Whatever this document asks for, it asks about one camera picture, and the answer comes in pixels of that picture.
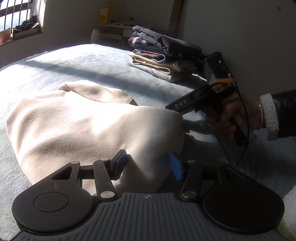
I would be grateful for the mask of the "person right hand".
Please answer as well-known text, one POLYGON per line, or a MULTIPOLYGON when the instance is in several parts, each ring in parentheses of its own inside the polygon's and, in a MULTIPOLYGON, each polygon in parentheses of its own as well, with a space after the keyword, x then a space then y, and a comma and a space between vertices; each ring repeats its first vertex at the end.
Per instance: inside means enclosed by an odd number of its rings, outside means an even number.
MULTIPOLYGON (((261 102, 250 99, 243 99, 243 102, 248 114, 249 128, 252 131, 265 128, 266 124, 261 102)), ((236 131, 236 127, 230 123, 231 118, 234 118, 239 125, 247 122, 247 115, 239 98, 230 100, 224 105, 220 120, 206 116, 206 122, 217 132, 219 137, 231 141, 236 131)))

